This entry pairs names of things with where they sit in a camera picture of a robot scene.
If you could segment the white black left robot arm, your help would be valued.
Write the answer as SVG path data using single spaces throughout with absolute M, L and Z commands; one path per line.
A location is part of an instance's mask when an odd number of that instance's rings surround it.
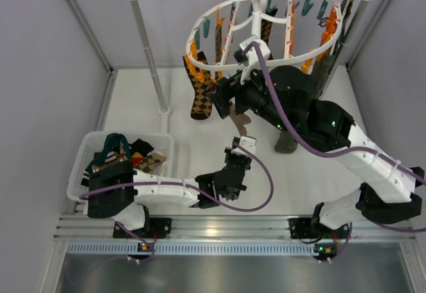
M 93 163 L 89 189 L 81 199 L 88 204 L 89 218 L 111 218 L 125 232 L 144 232 L 150 228 L 150 204 L 207 209 L 220 206 L 222 199 L 238 199 L 246 190 L 243 181 L 255 150 L 256 140 L 240 135 L 225 148 L 221 170 L 186 179 L 145 172 L 134 167 L 129 158 L 103 166 Z

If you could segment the dark yellow argyle sock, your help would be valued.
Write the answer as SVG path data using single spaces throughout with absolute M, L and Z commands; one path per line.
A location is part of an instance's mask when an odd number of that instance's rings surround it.
M 183 63 L 190 84 L 194 91 L 194 100 L 190 111 L 190 117 L 196 121 L 203 121 L 210 117 L 213 108 L 213 102 L 208 96 L 208 93 L 216 88 L 216 83 L 212 79 L 210 71 L 200 70 L 196 68 L 197 72 L 201 72 L 204 76 L 204 82 L 200 82 L 191 72 L 187 63 L 186 56 L 183 56 Z

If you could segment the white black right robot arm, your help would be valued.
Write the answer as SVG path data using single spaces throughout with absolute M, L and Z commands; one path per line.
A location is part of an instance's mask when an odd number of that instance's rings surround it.
M 310 152 L 335 159 L 362 183 L 347 196 L 316 205 L 311 225 L 317 230 L 337 230 L 361 219 L 376 224 L 395 224 L 417 217 L 422 199 L 415 189 L 423 184 L 424 171 L 405 168 L 383 152 L 342 107 L 332 101 L 314 97 L 314 80 L 293 66 L 276 67 L 267 86 L 262 72 L 253 70 L 241 83 L 241 73 L 223 77 L 211 93 L 222 118 L 230 115 L 230 103 L 236 113 L 247 110 L 287 133 L 282 120 L 286 115 L 297 142 Z

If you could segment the teal reindeer sock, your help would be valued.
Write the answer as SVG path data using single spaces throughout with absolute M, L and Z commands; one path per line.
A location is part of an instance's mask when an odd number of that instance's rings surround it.
M 101 161 L 107 157 L 107 154 L 110 151 L 124 153 L 128 157 L 127 161 L 129 161 L 131 158 L 128 141 L 126 137 L 122 134 L 112 133 L 106 137 L 102 151 L 93 159 L 95 161 L 95 164 L 100 164 Z M 91 175 L 92 173 L 90 173 L 91 170 L 88 169 L 88 166 L 86 168 L 86 172 Z

